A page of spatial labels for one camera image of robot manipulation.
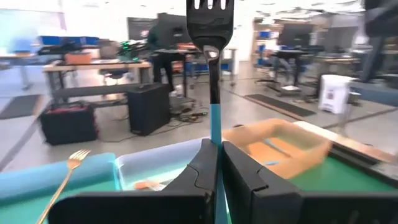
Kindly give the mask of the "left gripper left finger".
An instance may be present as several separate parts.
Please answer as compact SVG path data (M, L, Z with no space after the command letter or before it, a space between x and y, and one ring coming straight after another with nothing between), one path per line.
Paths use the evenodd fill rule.
M83 192L58 201L48 224L215 224L218 146L209 139L161 191Z

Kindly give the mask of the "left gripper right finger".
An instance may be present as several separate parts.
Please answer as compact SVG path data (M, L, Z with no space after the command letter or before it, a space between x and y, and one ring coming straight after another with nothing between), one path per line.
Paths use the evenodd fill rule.
M230 142L223 178L232 224L398 224L398 189L305 190Z

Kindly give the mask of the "silver fork orange handle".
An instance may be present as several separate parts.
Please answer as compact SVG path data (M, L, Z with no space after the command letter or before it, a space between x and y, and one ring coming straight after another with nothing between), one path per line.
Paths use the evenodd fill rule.
M142 181L142 182L136 182L134 184L134 189L135 190L161 191L169 183L170 183L170 180L166 180L166 181L163 181L163 182L155 182L155 181L151 181L151 180L145 180L145 181Z

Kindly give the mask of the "gold fork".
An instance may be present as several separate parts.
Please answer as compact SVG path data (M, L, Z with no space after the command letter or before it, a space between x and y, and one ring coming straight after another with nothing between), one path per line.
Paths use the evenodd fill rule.
M46 219L52 205L56 202L56 200L59 198L60 194L64 190L65 186L67 185L68 181L70 180L70 177L72 176L73 170L79 167L82 163L82 161L85 159L85 157L90 153L91 151L88 149L81 149L75 153L73 153L67 160L67 168L68 172L66 177L64 178L63 182L60 184L56 192L53 194L50 202L44 209L44 211L41 213L39 219L35 224L42 224L44 220Z

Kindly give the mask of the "clear white plastic bin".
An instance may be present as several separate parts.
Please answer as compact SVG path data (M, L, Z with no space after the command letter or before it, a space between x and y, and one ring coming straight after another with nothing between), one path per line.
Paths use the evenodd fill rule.
M201 138L120 156L116 159L122 190L135 190L145 180L173 181L201 147Z

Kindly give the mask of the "orange plastic bin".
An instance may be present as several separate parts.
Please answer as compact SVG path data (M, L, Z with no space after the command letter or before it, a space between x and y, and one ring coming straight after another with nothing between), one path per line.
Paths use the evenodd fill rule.
M277 165L265 167L284 179L320 165L332 147L329 139L283 119L267 119L225 129L222 138L261 165L265 161L279 161ZM264 144L265 139L270 139L291 157Z

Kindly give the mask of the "black floor mat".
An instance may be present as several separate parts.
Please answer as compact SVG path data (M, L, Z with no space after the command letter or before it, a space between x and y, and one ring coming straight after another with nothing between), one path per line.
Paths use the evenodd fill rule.
M43 100L42 95L24 95L14 97L0 111L0 119L12 119L33 116L39 112Z
M284 101L280 101L262 94L245 95L244 98L253 103L259 104L263 107L269 108L273 111L282 113L297 120L303 120L304 117L316 114L316 112L314 111L310 111L308 109L286 103Z

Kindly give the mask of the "teal plastic bin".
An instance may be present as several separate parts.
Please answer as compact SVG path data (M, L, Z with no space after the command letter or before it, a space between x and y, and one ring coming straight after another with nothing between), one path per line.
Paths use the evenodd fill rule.
M118 191L115 155L88 156L74 169L61 198L79 192ZM68 173L65 161L0 173L0 224L35 224Z

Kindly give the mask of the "black case red trim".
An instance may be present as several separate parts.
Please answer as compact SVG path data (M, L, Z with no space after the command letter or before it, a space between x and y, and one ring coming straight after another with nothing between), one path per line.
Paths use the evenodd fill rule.
M95 109L89 103L51 104L39 120L45 142L52 146L94 141L98 137Z

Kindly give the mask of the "white waste bin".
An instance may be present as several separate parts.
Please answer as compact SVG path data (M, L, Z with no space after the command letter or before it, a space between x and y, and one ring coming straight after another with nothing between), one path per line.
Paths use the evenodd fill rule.
M351 92L349 84L353 80L353 77L342 75L322 75L318 108L333 114L342 114Z

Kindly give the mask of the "person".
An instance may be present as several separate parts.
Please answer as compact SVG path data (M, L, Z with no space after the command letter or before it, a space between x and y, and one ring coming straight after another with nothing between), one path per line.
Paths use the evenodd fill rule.
M161 83L161 69L166 72L169 92L175 90L172 62L186 59L186 53L178 51L178 42L190 42L187 33L187 19L167 13L160 13L156 23L149 29L147 47L152 52L150 61L153 66L154 82Z

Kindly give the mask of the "wooden desk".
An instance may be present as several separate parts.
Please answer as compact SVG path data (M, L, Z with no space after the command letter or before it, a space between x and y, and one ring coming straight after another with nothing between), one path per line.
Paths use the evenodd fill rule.
M139 84L121 84L111 86L87 86L87 87L73 87L66 88L63 75L65 72L79 71L79 70L118 70L132 68L139 69ZM61 60L54 61L43 66L43 72L49 81L50 95L54 103L65 103L69 98L79 96L96 96L108 95L115 93L124 93L130 88L139 86L143 80L149 79L149 72L151 64L145 61L138 62L120 62L118 59L112 60L97 60L89 64L71 65L66 64Z

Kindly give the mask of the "black monitor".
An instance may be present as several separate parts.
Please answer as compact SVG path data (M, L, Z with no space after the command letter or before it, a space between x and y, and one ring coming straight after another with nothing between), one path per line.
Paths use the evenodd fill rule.
M278 44L290 47L306 47L310 44L312 24L284 24L278 36Z

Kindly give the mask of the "blue storage bins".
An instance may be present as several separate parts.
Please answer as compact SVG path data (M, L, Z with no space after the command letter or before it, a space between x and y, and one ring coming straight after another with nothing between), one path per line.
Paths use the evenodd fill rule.
M90 36L51 36L41 35L39 40L42 45L60 45L65 42L72 42L77 45L98 45L99 37Z

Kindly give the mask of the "black aluminium table frame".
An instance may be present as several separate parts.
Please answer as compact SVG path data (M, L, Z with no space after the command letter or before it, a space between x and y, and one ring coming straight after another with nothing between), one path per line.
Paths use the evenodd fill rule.
M387 171L383 171L380 168L381 165L392 165L396 167L394 163L382 161L363 152L358 152L339 144L334 144L332 146L328 153L328 157L334 158L350 166L354 170L360 171L362 174L398 189L398 177L393 177L392 174L388 174Z

